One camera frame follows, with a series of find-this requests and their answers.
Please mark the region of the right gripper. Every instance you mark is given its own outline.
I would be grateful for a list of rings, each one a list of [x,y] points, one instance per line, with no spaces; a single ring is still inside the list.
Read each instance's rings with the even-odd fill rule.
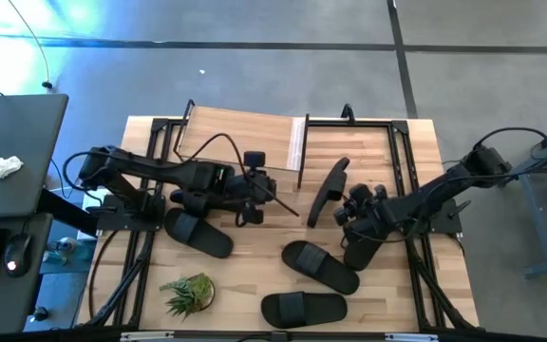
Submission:
[[[400,199],[346,198],[333,216],[347,240],[387,240],[400,227]]]

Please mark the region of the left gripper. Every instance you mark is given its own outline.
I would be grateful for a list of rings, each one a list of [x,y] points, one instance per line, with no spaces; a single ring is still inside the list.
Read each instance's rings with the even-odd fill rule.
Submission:
[[[270,178],[265,172],[251,172],[247,177],[232,176],[228,179],[228,208],[244,208],[242,210],[243,225],[261,224],[264,213],[255,205],[262,205],[273,200],[294,216],[299,217],[299,213],[276,196],[276,188],[276,180]]]

